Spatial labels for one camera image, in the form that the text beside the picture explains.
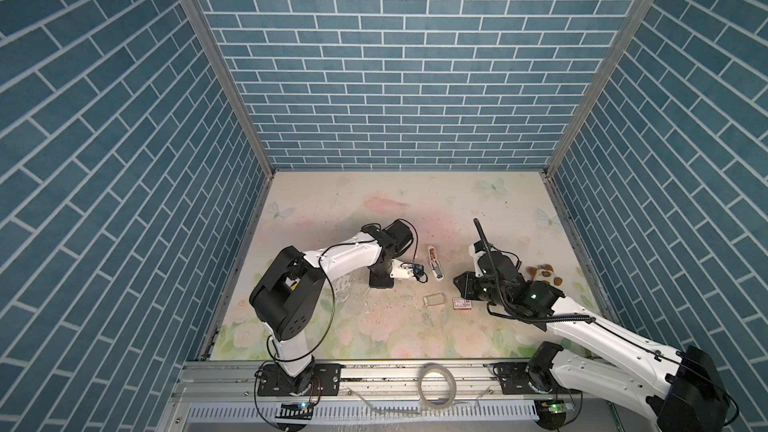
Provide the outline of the red staple box sleeve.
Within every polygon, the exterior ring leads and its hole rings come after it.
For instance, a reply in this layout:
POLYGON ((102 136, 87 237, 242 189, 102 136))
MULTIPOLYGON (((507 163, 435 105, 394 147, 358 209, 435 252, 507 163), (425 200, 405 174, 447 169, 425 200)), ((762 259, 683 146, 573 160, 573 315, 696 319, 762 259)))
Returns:
POLYGON ((472 301, 461 297, 452 299, 452 307, 456 311, 469 311, 473 309, 472 301))

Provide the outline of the cardboard staple tray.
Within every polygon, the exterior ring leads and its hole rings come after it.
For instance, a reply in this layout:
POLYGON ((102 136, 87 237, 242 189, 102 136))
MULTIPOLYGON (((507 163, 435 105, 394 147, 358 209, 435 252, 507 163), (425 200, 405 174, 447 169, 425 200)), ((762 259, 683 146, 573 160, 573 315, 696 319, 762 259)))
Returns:
POLYGON ((446 303, 446 297, 443 293, 433 293, 423 297, 425 307, 442 306, 446 303))

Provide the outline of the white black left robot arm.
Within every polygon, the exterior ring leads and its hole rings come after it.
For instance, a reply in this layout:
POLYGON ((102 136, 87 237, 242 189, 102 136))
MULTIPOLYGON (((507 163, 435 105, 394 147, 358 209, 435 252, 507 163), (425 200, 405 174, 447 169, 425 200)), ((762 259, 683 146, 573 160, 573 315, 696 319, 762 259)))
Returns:
POLYGON ((282 249, 248 299, 270 333, 267 352, 280 371, 289 379, 312 373, 314 349, 308 346, 304 329, 325 286, 366 268, 371 288, 391 289, 399 279, 416 277, 415 262, 400 258, 417 246, 415 227, 397 219, 386 227, 365 224, 353 237, 319 250, 282 249))

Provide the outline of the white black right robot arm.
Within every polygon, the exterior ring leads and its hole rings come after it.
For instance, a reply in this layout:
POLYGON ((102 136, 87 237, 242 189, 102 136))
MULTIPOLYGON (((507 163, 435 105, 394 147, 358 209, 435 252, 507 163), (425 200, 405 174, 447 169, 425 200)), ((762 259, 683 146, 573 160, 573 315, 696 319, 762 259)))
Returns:
POLYGON ((453 280, 461 298, 485 303, 492 317, 534 326, 593 353, 590 359, 544 341, 523 366, 491 372, 504 390, 525 380, 538 394, 577 390, 629 409, 661 431, 721 431, 740 416, 712 357, 638 335, 588 310, 561 289, 527 279, 519 257, 491 244, 482 229, 470 248, 473 270, 453 280))

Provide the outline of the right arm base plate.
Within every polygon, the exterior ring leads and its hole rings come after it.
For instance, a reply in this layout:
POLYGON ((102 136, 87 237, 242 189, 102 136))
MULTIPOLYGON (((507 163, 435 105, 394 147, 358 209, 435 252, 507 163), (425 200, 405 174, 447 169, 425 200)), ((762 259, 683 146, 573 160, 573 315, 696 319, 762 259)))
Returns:
POLYGON ((499 383, 503 395, 548 394, 551 384, 537 383, 523 362, 496 362, 489 365, 492 376, 499 383))

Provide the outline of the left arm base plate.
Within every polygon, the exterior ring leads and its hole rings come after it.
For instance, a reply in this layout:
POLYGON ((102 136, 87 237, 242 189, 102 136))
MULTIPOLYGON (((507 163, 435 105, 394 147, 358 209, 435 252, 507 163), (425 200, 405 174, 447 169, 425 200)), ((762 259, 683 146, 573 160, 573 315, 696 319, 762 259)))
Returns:
POLYGON ((260 368, 259 397, 306 395, 310 386, 314 395, 337 396, 343 366, 340 363, 311 363, 298 376, 290 376, 280 364, 265 362, 260 368))

